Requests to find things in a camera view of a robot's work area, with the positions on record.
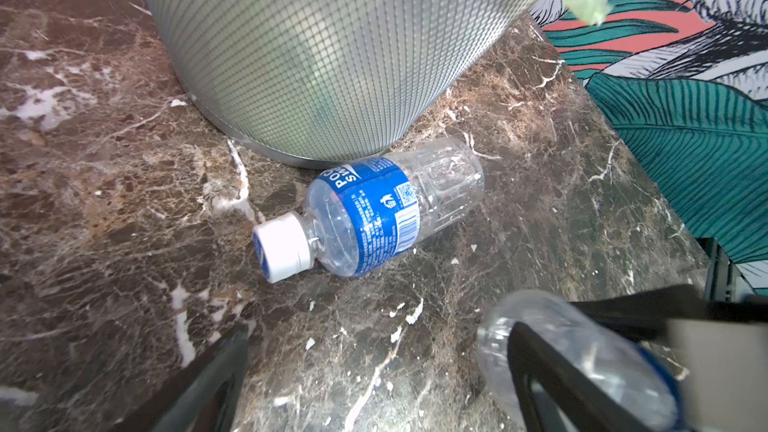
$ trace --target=metal mesh basket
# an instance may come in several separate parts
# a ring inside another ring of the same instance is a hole
[[[403,136],[535,0],[147,0],[197,107],[323,168]]]

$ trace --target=plastic bottle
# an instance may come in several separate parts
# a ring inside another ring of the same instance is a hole
[[[516,321],[530,326],[652,430],[668,430],[677,423],[676,397],[636,344],[601,327],[560,297],[526,290],[510,294],[488,313],[477,342],[478,363],[494,399],[521,427],[524,421],[507,362],[507,342]]]
[[[357,277],[466,216],[484,187],[472,149],[437,139],[322,172],[301,214],[254,227],[254,247],[270,283],[315,260],[333,274]]]

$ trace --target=qr code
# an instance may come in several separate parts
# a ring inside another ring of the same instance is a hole
[[[416,193],[413,191],[410,182],[400,184],[398,187],[395,187],[395,190],[397,190],[397,195],[400,197],[403,207],[410,206],[416,202]]]

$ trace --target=clear plastic bottle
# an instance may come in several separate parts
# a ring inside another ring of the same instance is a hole
[[[510,294],[488,313],[477,342],[478,363],[494,399],[521,427],[524,421],[507,362],[509,334],[517,321],[530,326],[652,430],[668,430],[677,422],[675,396],[635,344],[560,297],[525,290]]]
[[[437,139],[322,172],[307,189],[301,214],[254,227],[254,247],[271,283],[315,260],[333,274],[360,276],[461,220],[484,188],[472,149]]]

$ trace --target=white bottle cap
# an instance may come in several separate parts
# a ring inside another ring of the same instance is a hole
[[[254,248],[271,284],[312,267],[310,245],[295,212],[255,226]]]

